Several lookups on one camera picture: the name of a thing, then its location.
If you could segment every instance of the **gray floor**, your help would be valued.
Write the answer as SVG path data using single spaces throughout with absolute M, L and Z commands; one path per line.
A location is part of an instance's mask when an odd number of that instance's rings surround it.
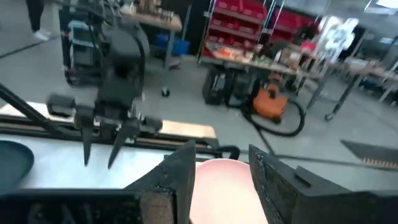
M 44 26 L 59 31 L 57 12 L 47 7 Z M 0 55 L 34 40 L 29 33 L 26 8 L 22 0 L 0 0 Z M 53 40 L 17 55 L 0 60 L 0 82 L 27 101 L 44 102 L 51 92 L 75 95 L 78 101 L 92 103 L 94 88 L 72 89 L 63 77 L 60 41 Z M 233 144 L 247 151 L 249 144 L 267 150 L 261 139 L 236 110 L 205 105 L 201 85 L 206 69 L 192 60 L 185 60 L 180 70 L 164 71 L 160 62 L 147 65 L 145 100 L 139 109 L 152 116 L 181 122 L 212 125 L 222 144 Z M 160 89 L 167 85 L 172 93 L 162 98 Z M 332 81 L 327 92 L 334 97 L 343 92 L 344 84 Z M 309 100 L 303 92 L 298 101 Z M 266 134 L 278 154 L 307 156 L 339 161 L 359 162 L 341 143 L 347 139 L 368 144 L 396 147 L 398 145 L 397 109 L 380 104 L 362 91 L 354 92 L 335 119 L 326 123 L 323 116 L 331 111 L 330 103 L 317 103 L 307 114 L 302 133 L 295 138 Z M 310 171 L 351 190 L 398 189 L 398 172 L 324 165 L 311 162 L 284 161 L 292 167 L 303 166 Z

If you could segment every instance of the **white shoe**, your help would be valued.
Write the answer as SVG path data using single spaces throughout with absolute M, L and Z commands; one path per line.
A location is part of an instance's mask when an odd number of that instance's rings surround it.
M 42 34 L 46 35 L 46 36 L 50 36 L 51 35 L 51 32 L 46 30 L 46 29 L 44 29 L 44 28 L 40 28 L 40 32 Z
M 48 41 L 50 38 L 41 33 L 40 31 L 36 31 L 34 37 L 41 41 Z

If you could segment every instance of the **caster wheel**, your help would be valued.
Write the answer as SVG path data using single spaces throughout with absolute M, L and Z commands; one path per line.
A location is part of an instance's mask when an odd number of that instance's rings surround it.
M 271 121 L 274 122 L 275 124 L 280 124 L 282 122 L 282 119 L 280 117 L 276 117 L 272 118 Z
M 166 87 L 163 87 L 162 96 L 163 97 L 169 97 L 170 96 L 170 90 L 168 88 L 166 88 Z
M 334 114 L 326 114 L 325 115 L 325 121 L 331 121 L 335 117 Z

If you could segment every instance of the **pink plate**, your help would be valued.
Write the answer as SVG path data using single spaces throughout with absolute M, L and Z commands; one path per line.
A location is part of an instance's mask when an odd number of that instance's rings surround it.
M 212 159 L 197 166 L 190 218 L 193 224 L 267 224 L 249 165 Z

